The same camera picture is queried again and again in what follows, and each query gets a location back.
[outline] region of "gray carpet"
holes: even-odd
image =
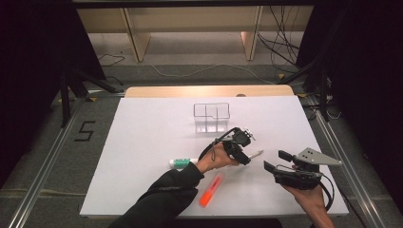
[[[152,66],[108,66],[104,67],[107,82],[116,87],[130,86],[184,86],[184,85],[261,85],[262,80],[275,83],[279,74],[272,66],[156,66],[164,74],[176,77],[161,76]],[[207,69],[186,77],[177,77]],[[291,83],[296,93],[301,92],[302,79]],[[86,84],[89,89],[97,86]],[[79,110],[77,119],[67,136],[67,141],[51,170],[48,180],[39,199],[29,215],[25,227],[107,227],[109,219],[89,219],[79,216],[85,193],[101,156],[108,130],[112,124],[119,97],[100,97],[95,102],[85,102]],[[14,169],[9,180],[0,191],[0,227],[6,227],[19,201],[33,182],[43,160],[52,147],[60,131],[62,119],[61,104],[55,99],[46,121],[38,131],[38,136],[27,153]],[[312,117],[312,110],[306,109],[307,118]],[[89,141],[84,141],[88,133],[80,133],[84,122],[84,130],[93,131]],[[325,154],[332,155],[332,150],[318,125],[317,119],[310,121],[317,137],[317,142]],[[380,209],[388,227],[403,227],[403,218],[395,207],[385,187],[372,169],[371,164],[362,156],[362,150],[354,132],[343,120],[331,120],[343,148],[355,165],[355,171],[363,181],[367,191]],[[337,186],[346,194],[358,214],[365,220],[362,210],[351,190],[344,174],[339,168],[331,168]],[[336,227],[362,227],[351,213],[345,217],[334,218]],[[279,218],[283,227],[309,227],[306,217]]]

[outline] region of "floor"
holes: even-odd
[[[303,32],[287,33],[295,46],[299,46],[302,35]],[[276,39],[274,32],[263,32],[262,36]],[[172,84],[190,84],[195,83],[191,80],[208,77],[213,72],[234,72],[243,75],[245,82],[273,84],[293,69],[261,41],[254,60],[246,61],[240,34],[235,32],[155,33],[141,63],[133,61],[125,34],[89,34],[89,37],[108,82],[123,88],[154,85],[161,81],[158,77],[170,77],[167,81],[174,78]],[[276,46],[275,50],[287,58],[293,56],[286,47]],[[142,75],[127,78],[127,72]],[[303,93],[302,83],[303,78],[290,84],[296,94]],[[110,219],[82,218],[79,211],[122,95],[98,95],[96,102],[74,101],[71,96],[74,122],[65,128],[60,127],[61,105],[59,97],[55,98],[31,151],[22,157],[0,191],[0,227],[107,227]],[[303,105],[316,103],[315,95],[300,100]],[[310,124],[322,152],[350,163],[346,165],[350,168],[331,169],[337,186],[346,195],[345,201],[350,202],[351,212],[346,217],[333,218],[336,227],[403,227],[402,215],[363,156],[342,114],[339,116],[336,108],[329,109],[330,121],[325,123],[315,110],[305,111],[307,118],[312,119]],[[85,127],[96,132],[87,142],[86,134],[83,135]],[[310,226],[310,221],[302,217],[279,220],[283,227]]]

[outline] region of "hand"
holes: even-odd
[[[296,202],[302,207],[316,228],[335,227],[327,214],[320,185],[312,190],[299,190],[285,185],[282,187],[293,194]]]
[[[204,174],[205,172],[215,168],[221,168],[226,165],[239,164],[239,162],[231,159],[228,156],[228,154],[224,150],[222,142],[219,142],[214,145],[214,148],[212,147],[210,150],[207,151],[207,153],[205,153],[201,160],[196,163],[196,166],[201,171],[201,173]]]

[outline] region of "black stand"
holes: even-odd
[[[308,75],[303,88],[305,92],[313,92],[317,86],[320,86],[320,102],[319,110],[326,122],[329,122],[327,115],[327,63],[329,62],[331,49],[335,46],[336,36],[341,32],[341,24],[346,17],[348,10],[350,9],[352,1],[350,0],[347,5],[342,8],[338,14],[335,22],[327,33],[321,49],[319,50],[316,59],[301,68],[297,73],[289,76],[288,78],[279,82],[279,85],[286,85],[293,82],[295,79],[302,75]]]
[[[70,118],[70,104],[68,98],[68,88],[70,87],[74,95],[79,98],[84,98],[88,94],[88,90],[83,84],[83,80],[88,80],[91,83],[105,89],[111,93],[124,92],[123,89],[116,89],[110,85],[101,82],[99,79],[86,74],[80,69],[66,67],[60,76],[60,93],[62,97],[62,107],[63,107],[63,122],[62,127],[66,125],[68,119]]]

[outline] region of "white tabletop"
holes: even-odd
[[[278,151],[297,154],[306,147],[320,151],[296,96],[217,98],[123,98],[115,114],[104,151],[84,201],[81,216],[116,217],[127,211],[147,188],[169,170],[169,160],[198,158],[222,133],[196,133],[194,104],[229,103],[228,129],[247,127],[257,139],[245,154],[264,153],[247,165],[224,167],[225,178],[206,208],[198,205],[204,189],[216,175],[205,174],[199,194],[181,218],[251,218],[305,215],[294,197],[263,168],[281,160]],[[327,166],[320,171],[333,177]],[[322,182],[332,193],[331,185]],[[330,215],[347,215],[337,188]]]

